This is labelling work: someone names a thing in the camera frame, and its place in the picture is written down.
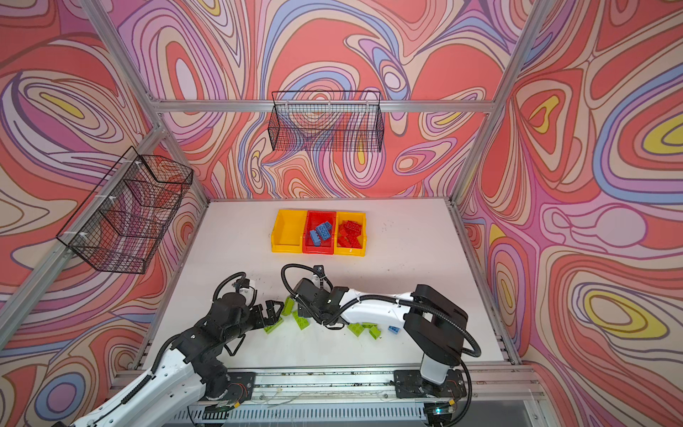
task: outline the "white table surface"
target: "white table surface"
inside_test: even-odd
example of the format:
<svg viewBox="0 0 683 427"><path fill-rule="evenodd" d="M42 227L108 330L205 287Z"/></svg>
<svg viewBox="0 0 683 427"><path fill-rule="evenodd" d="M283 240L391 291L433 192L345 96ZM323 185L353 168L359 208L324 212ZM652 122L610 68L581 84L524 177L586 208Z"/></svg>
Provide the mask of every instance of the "white table surface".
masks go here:
<svg viewBox="0 0 683 427"><path fill-rule="evenodd" d="M279 209L366 212L365 257L273 253L270 233ZM258 303L284 301L288 296L280 269L291 262L323 264L334 286L361 292L397 294L427 284L464 309L467 331L482 348L479 358L464 361L502 361L503 355L484 309L460 240L442 199L397 200L276 200L212 202L188 256L144 363L149 368L161 344L205 316L216 286L238 271L255 280ZM288 270L294 287L310 273ZM226 286L225 291L233 290ZM235 357L225 351L219 359L228 368L311 366L377 366L419 363L420 348L403 330L398 335L380 327L373 340L368 332L356 337L349 330L329 331L312 323L303 331L294 319L271 334L251 331ZM234 348L236 342L229 344Z"/></svg>

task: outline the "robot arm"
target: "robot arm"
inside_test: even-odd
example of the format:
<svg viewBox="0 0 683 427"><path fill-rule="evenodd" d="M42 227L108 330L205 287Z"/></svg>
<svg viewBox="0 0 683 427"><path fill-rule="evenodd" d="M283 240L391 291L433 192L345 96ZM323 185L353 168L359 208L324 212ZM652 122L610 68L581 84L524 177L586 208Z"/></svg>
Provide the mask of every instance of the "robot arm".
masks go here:
<svg viewBox="0 0 683 427"><path fill-rule="evenodd" d="M322 277L330 290L327 291L305 278L291 289L285 278L285 271L290 267L303 268ZM420 390L426 389L433 396L438 395L436 393L441 390L440 386L444 384L450 368L462 364L462 353L474 357L481 354L477 342L465 331L467 314L427 285L417 285L414 292L403 294L367 294L349 288L333 287L325 277L322 266L311 268L300 264L285 265L281 276L288 292L298 302L298 315L301 317L313 318L328 328L338 323L343 326L368 322L405 329L425 353L417 375L418 380L423 383L418 383L417 387ZM219 298L223 286L235 279L235 292L228 292ZM202 397L208 400L224 398L230 376L217 356L224 348L227 349L228 342L240 339L241 345L246 332L277 323L284 308L281 301L266 301L264 317L263 307L260 304L255 305L255 290L250 304L247 305L247 300L241 293L246 288L250 288L250 285L245 273L237 273L224 280L214 292L213 303L206 316L191 328L169 338L162 345L149 370L101 407L79 418L72 425L159 427L178 408L197 402ZM463 348L464 339L473 350ZM462 367L469 382L464 364ZM448 396L453 395L452 390L446 390ZM471 400L471 386L467 395L468 400L462 415ZM53 427L65 426L58 422Z"/></svg>
<svg viewBox="0 0 683 427"><path fill-rule="evenodd" d="M307 278L291 289L285 278L288 268L302 268L325 278L330 290L316 286ZM313 318L330 327L336 323L376 323L401 327L425 353L421 374L425 380L441 385L452 366L462 362L462 353L479 357L477 342L466 332L467 313L430 286L417 285L414 292L377 295L341 286L332 286L322 266L300 264L283 267L285 288L298 302L298 315ZM473 350L463 348L467 340Z"/></svg>
<svg viewBox="0 0 683 427"><path fill-rule="evenodd" d="M238 279L234 284L235 292L219 298L223 286L234 279ZM178 408L202 397L222 399L227 393L230 376L217 356L228 342L237 338L243 340L246 332L277 323L284 307L281 301L266 301L267 316L264 317L263 307L254 304L255 293L249 305L240 293L249 287L244 273L228 277L216 289L206 316L191 328L169 338L150 369L72 425L157 427L168 421ZM62 426L64 424L58 422L53 427Z"/></svg>

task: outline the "metal mounting plate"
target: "metal mounting plate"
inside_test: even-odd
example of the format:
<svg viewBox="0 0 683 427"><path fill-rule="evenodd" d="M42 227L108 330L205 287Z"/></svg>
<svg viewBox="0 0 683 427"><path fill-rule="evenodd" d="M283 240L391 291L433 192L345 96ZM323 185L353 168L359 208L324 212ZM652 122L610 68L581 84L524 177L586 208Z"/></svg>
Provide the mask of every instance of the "metal mounting plate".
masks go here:
<svg viewBox="0 0 683 427"><path fill-rule="evenodd" d="M425 385L419 370L396 370L393 372L393 384L396 397L401 399L437 397L458 400L467 396L460 370L449 370L440 387Z"/></svg>

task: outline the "metal extrusion bar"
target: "metal extrusion bar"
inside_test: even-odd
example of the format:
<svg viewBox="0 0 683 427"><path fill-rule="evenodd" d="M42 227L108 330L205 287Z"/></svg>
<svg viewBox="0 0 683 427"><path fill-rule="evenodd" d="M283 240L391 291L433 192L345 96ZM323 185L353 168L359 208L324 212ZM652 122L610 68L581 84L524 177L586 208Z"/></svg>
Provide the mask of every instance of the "metal extrusion bar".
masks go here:
<svg viewBox="0 0 683 427"><path fill-rule="evenodd" d="M138 145L140 152L145 152L154 146L161 136L161 131L155 127L149 132ZM135 152L131 150L129 156L133 156L128 160L132 160ZM100 193L109 193L114 186L123 178L127 166L122 165L109 178L107 183L102 186ZM83 227L85 222L94 214L95 210L104 201L102 197L95 197L88 206L83 209L83 212L69 227L70 232L76 232ZM64 269L65 265L74 256L73 252L60 242L55 242L50 251L38 263L26 280L21 284L19 289L9 297L3 309L0 311L0 350L10 341L14 333L19 329L21 324L26 319L26 316L31 313L33 308L38 304L50 285L57 279L57 276Z"/></svg>
<svg viewBox="0 0 683 427"><path fill-rule="evenodd" d="M547 399L532 366L469 363L474 400L539 400ZM393 372L397 369L419 369L414 366L353 366L322 368L254 368L231 371L256 373L253 396L247 404L326 404L346 402L396 402ZM110 396L143 374L143 370L118 372L112 382ZM401 399L402 402L413 400ZM438 402L442 398L420 398L420 402ZM199 401L196 405L211 405Z"/></svg>
<svg viewBox="0 0 683 427"><path fill-rule="evenodd" d="M145 355L145 351L147 350L148 344L156 335L156 331L159 328L159 324L161 323L161 319L163 318L164 313L166 312L166 307L168 307L169 305L169 301L171 300L173 290L176 288L176 284L178 284L180 274L182 273L183 267L185 267L185 262L187 261L187 257L190 255L190 250L192 249L192 245L194 244L195 239L197 237L199 227L201 227L201 223L204 221L204 217L206 216L207 210L208 207L204 206L201 212L199 213L199 221L197 221L195 231L192 233L192 237L190 237L190 242L185 247L185 251L183 252L182 257L180 258L180 263L178 264L176 270L173 272L173 277L171 277L171 281L169 282L169 285L166 287L166 290L164 291L164 296L162 297L159 306L156 308L156 312L154 313L154 319L152 319L152 324L150 324L150 327L147 330L145 337L142 339L140 349L138 349L137 354L135 355L135 359L133 359L133 369L137 369L142 364L142 356Z"/></svg>
<svg viewBox="0 0 683 427"><path fill-rule="evenodd" d="M153 99L153 96L145 86L137 67L130 58L118 31L116 31L114 24L111 22L111 19L109 19L109 15L102 7L102 4L99 0L81 0L81 5L89 17L90 23L95 28L95 31L97 31L100 39L102 39L102 42L111 54L114 65L126 77L128 84L132 87L142 109L152 123L160 126L162 130L166 132L166 146L173 159L183 165L191 166L187 157L180 149L180 145L178 145L178 141L176 141L173 133L166 127L166 123L163 121L161 114L152 106L151 99ZM204 205L208 204L204 190L196 180L193 181L192 188L200 202Z"/></svg>
<svg viewBox="0 0 683 427"><path fill-rule="evenodd" d="M288 101L295 104L365 104L365 101L331 100L331 101ZM260 112L269 113L273 110L271 100L153 100L150 102L158 113L172 113L176 111L194 113L198 111L220 111L229 113ZM409 112L479 112L490 113L494 108L493 101L487 100L382 100L380 108L383 113Z"/></svg>
<svg viewBox="0 0 683 427"><path fill-rule="evenodd" d="M474 253L474 248L471 242L466 237L467 232L465 231L465 226L462 222L462 217L455 206L448 206L448 210L451 214L451 219L453 220L453 225L456 227L458 237L460 238L460 245L465 251L465 256L467 257L467 263L472 270L472 275L474 276L474 282L477 284L479 289L479 295L482 296L482 302L484 302L484 307L486 308L486 313L488 314L488 319L493 326L496 335L500 335L503 343L505 344L505 349L507 351L507 356L510 358L510 363L513 365L520 365L522 359L517 353L517 348L512 343L510 335L507 333L507 329L503 326L503 321L498 309L493 303L493 296L491 295L491 289L488 287L486 282L486 276L482 272L481 267L479 267L479 262L477 262L477 256Z"/></svg>
<svg viewBox="0 0 683 427"><path fill-rule="evenodd" d="M512 56L510 57L510 63L503 72L503 78L501 79L498 90L496 91L496 96L494 97L493 110L486 119L484 119L484 123L482 123L477 138L472 145L472 150L460 169L458 180L450 195L451 201L454 201L457 198L457 195L460 194L464 186L469 182L472 173L475 171L476 164L479 163L484 148L488 145L490 139L495 136L494 129L499 117L503 113L507 97L510 96L512 87L529 56L529 52L533 47L533 43L536 41L536 37L541 30L546 15L554 3L555 0L536 1L531 7L527 22L525 23L519 41L514 47Z"/></svg>

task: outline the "red lego brick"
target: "red lego brick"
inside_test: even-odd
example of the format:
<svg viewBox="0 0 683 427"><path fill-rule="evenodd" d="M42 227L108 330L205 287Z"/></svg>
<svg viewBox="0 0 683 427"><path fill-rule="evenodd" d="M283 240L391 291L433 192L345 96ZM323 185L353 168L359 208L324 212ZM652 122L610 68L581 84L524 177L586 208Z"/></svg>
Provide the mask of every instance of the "red lego brick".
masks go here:
<svg viewBox="0 0 683 427"><path fill-rule="evenodd" d="M349 241L351 242L351 247L355 249L362 249L363 246L361 245L361 242L359 242L357 237L351 237L349 238Z"/></svg>
<svg viewBox="0 0 683 427"><path fill-rule="evenodd" d="M349 236L360 236L363 228L357 222L347 221L344 223L344 229Z"/></svg>
<svg viewBox="0 0 683 427"><path fill-rule="evenodd" d="M346 239L346 236L337 236L337 246L351 247L351 244Z"/></svg>

